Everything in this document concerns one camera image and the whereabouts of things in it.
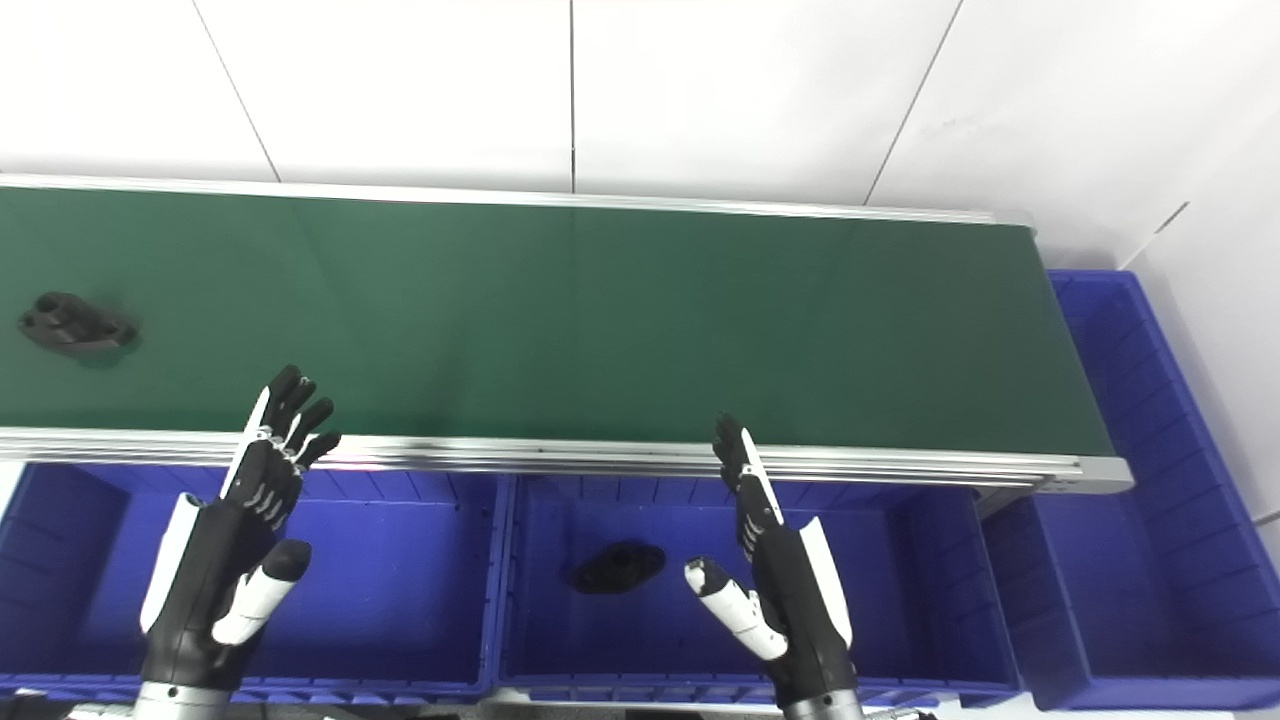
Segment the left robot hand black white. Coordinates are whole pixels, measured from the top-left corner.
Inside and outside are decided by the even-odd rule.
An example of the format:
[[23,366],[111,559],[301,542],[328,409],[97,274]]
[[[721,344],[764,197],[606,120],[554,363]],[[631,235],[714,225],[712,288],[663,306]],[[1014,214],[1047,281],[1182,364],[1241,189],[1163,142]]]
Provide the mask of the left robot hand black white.
[[317,428],[329,398],[296,365],[261,391],[218,496],[183,493],[143,598],[143,691],[168,702],[228,698],[244,678],[268,619],[298,584],[311,546],[283,536],[305,473],[340,442]]

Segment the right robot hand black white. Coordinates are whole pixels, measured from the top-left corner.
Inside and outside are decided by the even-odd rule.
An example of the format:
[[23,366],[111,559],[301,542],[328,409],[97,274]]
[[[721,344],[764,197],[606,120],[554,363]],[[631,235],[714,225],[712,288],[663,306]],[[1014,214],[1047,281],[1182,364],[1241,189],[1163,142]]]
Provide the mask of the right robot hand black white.
[[820,519],[804,527],[785,520],[750,432],[727,413],[716,420],[713,452],[735,501],[735,538],[754,587],[744,588],[707,556],[686,561],[685,580],[765,665],[786,719],[863,719],[849,605]]

